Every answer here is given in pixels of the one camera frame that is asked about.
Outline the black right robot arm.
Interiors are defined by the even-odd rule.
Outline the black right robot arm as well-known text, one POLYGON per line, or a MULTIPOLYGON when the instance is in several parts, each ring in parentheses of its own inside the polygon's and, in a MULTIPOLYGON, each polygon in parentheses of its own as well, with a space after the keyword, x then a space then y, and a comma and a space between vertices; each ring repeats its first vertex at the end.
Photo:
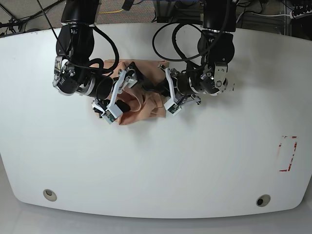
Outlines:
POLYGON ((100 10, 99 0, 68 0, 61 17, 62 28, 57 35, 53 87, 62 95, 78 93, 95 98, 100 109, 106 111, 111 103, 121 113, 130 111, 130 106, 111 96, 114 80, 110 77, 119 64, 119 52, 115 43, 96 26, 100 10), (100 58, 90 59, 93 53, 94 32, 105 38, 115 55, 113 64, 105 68, 100 58))

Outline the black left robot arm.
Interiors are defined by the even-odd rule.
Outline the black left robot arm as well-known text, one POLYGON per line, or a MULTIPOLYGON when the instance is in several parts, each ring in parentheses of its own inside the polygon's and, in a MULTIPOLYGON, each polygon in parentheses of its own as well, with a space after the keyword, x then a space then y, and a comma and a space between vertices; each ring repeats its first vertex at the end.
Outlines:
POLYGON ((187 4, 179 0, 155 0, 155 21, 165 26, 175 24, 172 44, 178 58, 171 62, 185 62, 181 72, 171 70, 174 93, 190 97, 207 93, 216 96, 228 86, 228 64, 234 57, 233 32, 236 30, 235 0, 196 0, 187 4), (197 54, 186 56, 177 44, 177 34, 184 26, 200 31, 197 54))

